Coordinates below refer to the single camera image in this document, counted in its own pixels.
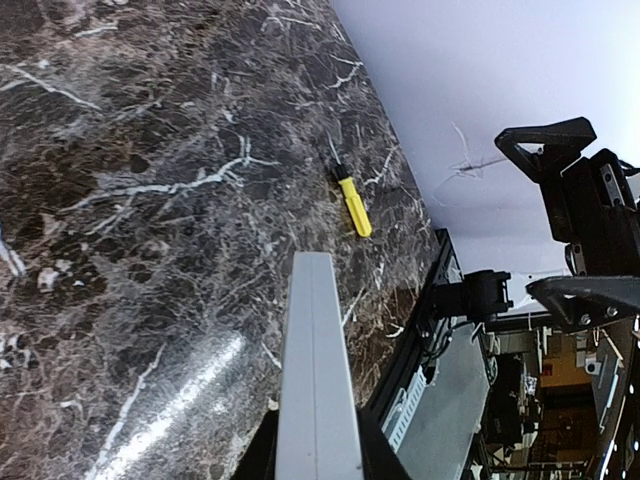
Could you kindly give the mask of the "white remote control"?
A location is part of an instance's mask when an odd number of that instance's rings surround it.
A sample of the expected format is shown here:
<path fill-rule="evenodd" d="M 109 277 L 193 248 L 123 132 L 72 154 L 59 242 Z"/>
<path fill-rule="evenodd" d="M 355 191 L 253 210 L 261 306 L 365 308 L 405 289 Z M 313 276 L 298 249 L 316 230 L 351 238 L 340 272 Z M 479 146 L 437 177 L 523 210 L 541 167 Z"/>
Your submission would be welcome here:
<path fill-rule="evenodd" d="M 332 257 L 294 255 L 282 355 L 277 479 L 362 479 L 358 421 Z"/>

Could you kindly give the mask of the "yellow handled screwdriver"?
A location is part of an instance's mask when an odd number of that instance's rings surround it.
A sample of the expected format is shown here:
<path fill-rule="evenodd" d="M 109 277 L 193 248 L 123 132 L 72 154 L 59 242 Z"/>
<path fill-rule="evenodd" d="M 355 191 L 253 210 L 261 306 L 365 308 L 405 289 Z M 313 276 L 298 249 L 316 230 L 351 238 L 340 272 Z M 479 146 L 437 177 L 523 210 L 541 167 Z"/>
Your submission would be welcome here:
<path fill-rule="evenodd" d="M 373 228 L 364 202 L 357 190 L 355 180 L 350 174 L 348 168 L 340 160 L 332 135 L 329 131 L 326 131 L 326 136 L 332 158 L 330 167 L 331 175 L 341 189 L 345 205 L 348 209 L 356 233 L 361 238 L 369 238 L 373 233 Z"/>

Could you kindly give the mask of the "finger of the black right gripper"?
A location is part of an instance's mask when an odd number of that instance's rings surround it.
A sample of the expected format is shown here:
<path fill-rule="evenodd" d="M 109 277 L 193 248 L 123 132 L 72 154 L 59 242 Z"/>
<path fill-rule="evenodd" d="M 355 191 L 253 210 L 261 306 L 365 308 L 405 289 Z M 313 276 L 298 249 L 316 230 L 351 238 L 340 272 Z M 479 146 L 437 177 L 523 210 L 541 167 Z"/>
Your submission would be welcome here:
<path fill-rule="evenodd" d="M 494 144 L 533 183 L 541 185 L 578 160 L 596 139 L 591 122 L 578 117 L 544 126 L 506 128 Z"/>
<path fill-rule="evenodd" d="M 577 333 L 628 320 L 639 314 L 639 278 L 556 276 L 536 280 L 527 293 L 548 312 L 547 326 Z"/>

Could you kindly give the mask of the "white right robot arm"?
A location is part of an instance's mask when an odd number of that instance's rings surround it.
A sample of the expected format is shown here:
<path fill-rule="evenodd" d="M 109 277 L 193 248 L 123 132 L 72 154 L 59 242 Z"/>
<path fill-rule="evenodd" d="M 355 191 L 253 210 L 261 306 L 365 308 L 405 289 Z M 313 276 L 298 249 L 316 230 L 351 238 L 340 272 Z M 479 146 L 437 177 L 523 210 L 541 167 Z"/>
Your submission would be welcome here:
<path fill-rule="evenodd" d="M 526 291 L 557 330 L 593 334 L 600 363 L 594 384 L 601 437 L 594 479 L 639 476 L 638 169 L 609 149 L 586 156 L 596 139 L 588 119 L 510 127 L 500 152 L 541 191 L 552 237 L 568 274 L 531 281 Z"/>

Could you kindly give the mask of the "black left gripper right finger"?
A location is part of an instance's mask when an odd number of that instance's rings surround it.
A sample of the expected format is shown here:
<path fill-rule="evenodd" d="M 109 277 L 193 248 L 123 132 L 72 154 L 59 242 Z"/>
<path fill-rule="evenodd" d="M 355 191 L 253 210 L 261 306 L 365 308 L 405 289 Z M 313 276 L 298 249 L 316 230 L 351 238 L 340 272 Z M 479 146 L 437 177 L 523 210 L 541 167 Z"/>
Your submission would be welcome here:
<path fill-rule="evenodd" d="M 364 478 L 366 480 L 410 480 L 375 416 L 364 408 L 357 411 L 357 419 Z"/>

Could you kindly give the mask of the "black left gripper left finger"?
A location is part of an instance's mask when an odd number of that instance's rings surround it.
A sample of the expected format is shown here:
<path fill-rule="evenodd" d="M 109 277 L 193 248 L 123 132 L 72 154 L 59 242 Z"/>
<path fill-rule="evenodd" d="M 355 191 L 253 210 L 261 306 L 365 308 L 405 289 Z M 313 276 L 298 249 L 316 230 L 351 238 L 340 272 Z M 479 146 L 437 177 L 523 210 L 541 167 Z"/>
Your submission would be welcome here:
<path fill-rule="evenodd" d="M 239 463 L 239 478 L 274 480 L 279 411 L 268 411 Z"/>

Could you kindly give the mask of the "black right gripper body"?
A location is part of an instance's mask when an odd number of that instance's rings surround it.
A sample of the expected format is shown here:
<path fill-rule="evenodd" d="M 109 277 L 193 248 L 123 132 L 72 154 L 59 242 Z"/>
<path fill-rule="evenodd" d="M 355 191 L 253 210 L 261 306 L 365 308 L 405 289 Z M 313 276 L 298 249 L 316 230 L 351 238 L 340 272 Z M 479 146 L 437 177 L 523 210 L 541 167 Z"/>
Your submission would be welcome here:
<path fill-rule="evenodd" d="M 616 154 L 602 149 L 562 173 L 541 192 L 552 237 L 565 245 L 575 276 L 639 275 L 639 209 Z"/>

